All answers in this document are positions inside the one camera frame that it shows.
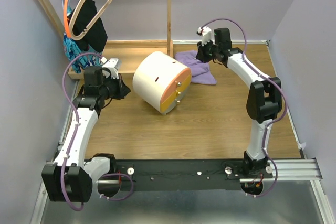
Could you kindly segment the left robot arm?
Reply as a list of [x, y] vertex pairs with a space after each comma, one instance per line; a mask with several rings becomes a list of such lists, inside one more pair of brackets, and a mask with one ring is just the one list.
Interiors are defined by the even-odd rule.
[[114, 155], [99, 153], [85, 161], [85, 153], [101, 111], [129, 93], [117, 67], [109, 63], [84, 71], [84, 83], [72, 101], [65, 141], [52, 164], [45, 165], [41, 173], [51, 201], [87, 203], [101, 177], [112, 179], [116, 175]]

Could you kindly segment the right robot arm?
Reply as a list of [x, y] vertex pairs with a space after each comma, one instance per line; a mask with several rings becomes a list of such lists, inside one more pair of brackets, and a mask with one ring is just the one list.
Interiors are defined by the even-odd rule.
[[211, 30], [205, 26], [199, 28], [197, 34], [201, 41], [197, 44], [196, 59], [221, 63], [236, 73], [249, 88], [246, 110], [252, 126], [250, 142], [239, 168], [246, 177], [255, 177], [267, 167], [272, 121], [282, 110], [281, 81], [260, 71], [240, 48], [234, 48], [228, 28]]

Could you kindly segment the salmon pink drawer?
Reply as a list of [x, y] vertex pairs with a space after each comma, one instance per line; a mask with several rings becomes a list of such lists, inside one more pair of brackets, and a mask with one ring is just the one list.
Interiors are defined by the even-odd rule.
[[190, 85], [191, 78], [192, 71], [190, 68], [185, 68], [180, 73], [178, 73], [164, 90], [160, 103], [163, 103], [170, 96], [179, 96], [179, 92], [182, 92]]

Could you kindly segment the white round drawer organizer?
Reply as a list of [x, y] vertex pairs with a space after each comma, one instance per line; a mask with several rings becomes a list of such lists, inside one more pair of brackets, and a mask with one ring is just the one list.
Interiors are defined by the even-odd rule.
[[136, 69], [132, 80], [133, 90], [160, 112], [160, 100], [164, 90], [185, 68], [189, 67], [161, 51], [155, 51]]

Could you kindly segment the grey-green drawer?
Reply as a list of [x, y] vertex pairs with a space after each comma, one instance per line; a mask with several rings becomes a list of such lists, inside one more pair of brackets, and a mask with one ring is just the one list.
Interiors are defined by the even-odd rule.
[[183, 95], [179, 96], [170, 96], [167, 98], [161, 105], [160, 110], [162, 114], [167, 114], [171, 110], [173, 110], [178, 104], [181, 103], [181, 100], [183, 99]]

